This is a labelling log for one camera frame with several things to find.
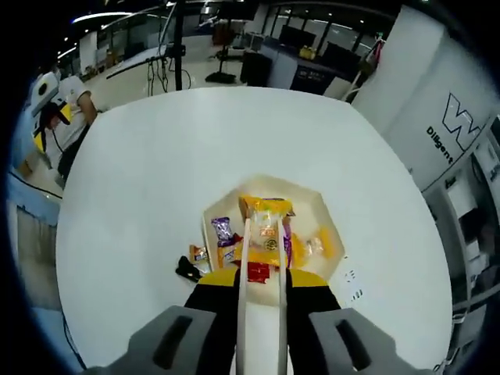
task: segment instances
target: person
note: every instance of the person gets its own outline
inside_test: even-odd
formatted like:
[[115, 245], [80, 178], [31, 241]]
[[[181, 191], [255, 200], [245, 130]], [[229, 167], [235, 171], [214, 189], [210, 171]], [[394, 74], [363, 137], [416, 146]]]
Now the person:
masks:
[[62, 180], [66, 181], [78, 149], [98, 112], [91, 99], [91, 92], [80, 78], [71, 76], [61, 80], [61, 72], [57, 66], [50, 73], [54, 73], [59, 82], [59, 95], [70, 107], [71, 120], [70, 123], [63, 124], [60, 116], [57, 116], [57, 110], [50, 110], [48, 105], [42, 110], [40, 121], [45, 133], [43, 153], [47, 156], [50, 168], [56, 169]]

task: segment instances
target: desk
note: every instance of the desk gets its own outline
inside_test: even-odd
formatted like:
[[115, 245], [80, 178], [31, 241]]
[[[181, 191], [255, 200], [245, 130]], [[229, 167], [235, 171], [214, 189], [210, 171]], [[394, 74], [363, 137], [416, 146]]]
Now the desk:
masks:
[[[174, 270], [189, 244], [202, 243], [203, 209], [257, 173], [322, 193], [348, 255], [330, 280], [341, 306], [395, 338], [414, 366], [439, 363], [452, 331], [448, 267], [405, 167], [349, 104], [260, 87], [157, 95], [92, 125], [66, 184], [56, 242], [62, 307], [83, 360], [109, 364], [133, 332], [185, 303], [193, 286]], [[364, 290], [355, 302], [349, 270]], [[276, 373], [273, 309], [248, 309], [251, 373]]]
[[349, 82], [354, 80], [354, 77], [346, 72], [299, 57], [293, 49], [270, 37], [262, 43], [259, 53], [273, 61], [267, 80], [268, 88], [323, 95], [335, 77]]

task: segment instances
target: black object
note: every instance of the black object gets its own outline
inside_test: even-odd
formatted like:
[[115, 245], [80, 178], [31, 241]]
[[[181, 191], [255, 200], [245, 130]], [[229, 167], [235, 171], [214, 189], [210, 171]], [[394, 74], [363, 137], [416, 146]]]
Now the black object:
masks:
[[80, 364], [81, 368], [83, 370], [87, 369], [87, 366], [85, 365], [84, 360], [81, 358], [80, 353], [74, 348], [73, 346], [73, 339], [70, 340], [71, 333], [70, 333], [70, 328], [68, 327], [68, 322], [66, 322], [66, 317], [64, 316], [64, 312], [62, 313], [62, 328], [64, 329], [64, 337], [66, 338], [66, 342], [71, 348], [71, 351], [77, 358], [78, 363]]
[[[228, 32], [231, 30], [231, 19], [232, 20], [253, 20], [252, 18], [245, 18], [246, 16], [249, 16], [250, 12], [248, 12], [246, 9], [252, 5], [246, 5], [245, 3], [240, 3], [240, 2], [223, 2], [220, 4], [219, 12], [217, 13], [217, 17], [221, 20], [227, 19], [227, 29]], [[222, 47], [222, 50], [220, 51], [219, 54], [219, 70], [215, 73], [209, 74], [205, 78], [205, 82], [210, 82], [210, 83], [216, 83], [216, 84], [233, 84], [236, 76], [234, 74], [229, 74], [229, 73], [224, 73], [222, 71], [222, 65], [224, 61], [227, 60], [227, 53], [228, 53], [228, 45], [227, 45], [227, 39], [224, 38], [224, 45]]]
[[264, 88], [267, 86], [273, 60], [260, 53], [245, 52], [241, 67], [240, 81], [248, 86]]
[[65, 182], [68, 179], [71, 166], [73, 165], [73, 162], [77, 157], [78, 150], [80, 149], [80, 146], [83, 143], [89, 129], [90, 126], [86, 125], [78, 139], [62, 152], [61, 159], [59, 160], [59, 165], [57, 166], [57, 171]]
[[184, 6], [186, 0], [177, 0], [175, 9], [175, 29], [173, 31], [173, 59], [175, 60], [175, 89], [182, 90], [182, 29], [184, 26]]
[[487, 214], [481, 209], [472, 209], [459, 220], [466, 243], [479, 238], [483, 226], [487, 223]]
[[177, 266], [175, 273], [179, 276], [186, 277], [195, 283], [198, 283], [198, 281], [202, 278], [199, 269], [193, 266], [184, 255], [180, 257], [179, 265]]
[[314, 44], [315, 38], [316, 35], [313, 33], [308, 33], [307, 31], [295, 29], [290, 26], [283, 26], [279, 39], [280, 43], [299, 50], [304, 46], [311, 47]]
[[323, 95], [333, 79], [334, 73], [332, 72], [299, 65], [291, 82], [290, 90]]
[[339, 70], [354, 80], [359, 70], [361, 57], [348, 49], [328, 42], [327, 49], [321, 56], [320, 61], [323, 65]]

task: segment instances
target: yellow snack package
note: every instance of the yellow snack package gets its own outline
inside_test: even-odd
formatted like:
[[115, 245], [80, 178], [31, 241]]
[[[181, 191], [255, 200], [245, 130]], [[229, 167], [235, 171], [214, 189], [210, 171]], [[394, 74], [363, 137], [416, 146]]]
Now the yellow snack package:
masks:
[[[286, 199], [263, 199], [243, 195], [240, 209], [244, 218], [252, 220], [248, 245], [248, 261], [280, 265], [278, 223], [291, 211]], [[235, 259], [241, 260], [241, 248], [235, 251]]]
[[323, 245], [323, 256], [327, 259], [334, 256], [335, 247], [334, 243], [331, 240], [330, 231], [325, 227], [321, 227], [320, 230], [318, 230], [317, 237], [320, 239], [321, 244]]
[[291, 234], [291, 267], [292, 268], [302, 268], [309, 257], [309, 253], [306, 252], [305, 246], [297, 237], [297, 234]]
[[319, 230], [307, 241], [301, 241], [295, 233], [291, 234], [291, 267], [302, 268], [312, 254], [321, 255], [329, 259], [334, 256], [335, 247], [331, 240], [330, 231], [326, 227]]

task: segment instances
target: white panel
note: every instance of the white panel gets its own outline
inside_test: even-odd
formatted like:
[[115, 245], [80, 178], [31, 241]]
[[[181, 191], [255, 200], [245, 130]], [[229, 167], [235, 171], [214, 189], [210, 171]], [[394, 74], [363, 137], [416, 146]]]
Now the white panel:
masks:
[[438, 21], [402, 7], [376, 73], [352, 105], [426, 191], [459, 168], [498, 103], [477, 59]]
[[380, 134], [391, 125], [427, 72], [444, 32], [445, 27], [438, 21], [402, 7], [376, 74], [352, 103]]

